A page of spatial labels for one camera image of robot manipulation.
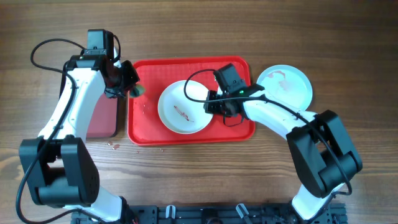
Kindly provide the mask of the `green yellow sponge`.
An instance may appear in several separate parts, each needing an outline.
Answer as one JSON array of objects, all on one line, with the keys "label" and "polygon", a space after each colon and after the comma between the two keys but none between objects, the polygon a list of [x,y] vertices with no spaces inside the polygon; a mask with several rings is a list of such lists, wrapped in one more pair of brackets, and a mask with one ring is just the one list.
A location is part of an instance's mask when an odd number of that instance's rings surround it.
[{"label": "green yellow sponge", "polygon": [[142,96],[145,93],[145,91],[146,89],[142,85],[137,84],[129,91],[129,97],[138,98]]}]

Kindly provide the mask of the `white plate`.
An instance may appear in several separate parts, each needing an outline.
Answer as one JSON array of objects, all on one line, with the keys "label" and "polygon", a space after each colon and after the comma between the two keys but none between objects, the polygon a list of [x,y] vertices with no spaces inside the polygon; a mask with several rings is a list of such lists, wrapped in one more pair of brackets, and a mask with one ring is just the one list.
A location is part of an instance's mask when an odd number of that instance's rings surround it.
[{"label": "white plate", "polygon": [[184,94],[185,80],[169,85],[158,101],[161,122],[171,131],[179,134],[193,134],[210,124],[212,114],[206,113],[204,103],[189,100]]}]

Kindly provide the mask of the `light blue plate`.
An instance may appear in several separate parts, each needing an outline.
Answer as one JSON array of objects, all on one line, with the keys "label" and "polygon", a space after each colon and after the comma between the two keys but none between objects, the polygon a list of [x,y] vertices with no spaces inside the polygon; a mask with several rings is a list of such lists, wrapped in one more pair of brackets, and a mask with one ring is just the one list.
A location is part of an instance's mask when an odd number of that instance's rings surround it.
[{"label": "light blue plate", "polygon": [[307,76],[290,65],[273,65],[257,79],[272,96],[301,110],[306,110],[313,99],[313,88]]}]

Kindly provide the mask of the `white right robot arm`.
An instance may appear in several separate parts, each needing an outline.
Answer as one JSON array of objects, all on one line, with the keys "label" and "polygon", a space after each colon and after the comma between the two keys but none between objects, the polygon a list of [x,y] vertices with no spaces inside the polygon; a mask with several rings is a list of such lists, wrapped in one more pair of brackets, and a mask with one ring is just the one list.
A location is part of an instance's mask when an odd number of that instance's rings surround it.
[{"label": "white right robot arm", "polygon": [[303,111],[266,90],[249,88],[223,94],[210,90],[204,109],[226,117],[241,114],[287,141],[302,183],[290,203],[296,219],[313,222],[337,195],[351,195],[350,180],[362,170],[363,162],[335,112]]}]

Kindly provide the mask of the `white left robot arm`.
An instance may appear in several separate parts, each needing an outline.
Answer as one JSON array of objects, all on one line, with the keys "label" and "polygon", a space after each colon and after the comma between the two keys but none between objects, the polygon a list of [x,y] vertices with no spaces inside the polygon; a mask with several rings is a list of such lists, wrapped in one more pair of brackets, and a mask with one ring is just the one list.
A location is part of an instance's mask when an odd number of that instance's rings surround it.
[{"label": "white left robot arm", "polygon": [[70,213],[99,223],[135,223],[126,199],[100,186],[85,142],[100,96],[124,98],[135,88],[138,74],[130,61],[120,62],[103,49],[72,56],[62,73],[68,80],[53,115],[37,138],[23,140],[19,148],[24,176],[17,190],[17,216],[30,222],[21,208],[22,192],[28,187],[36,205],[65,209],[47,223]]}]

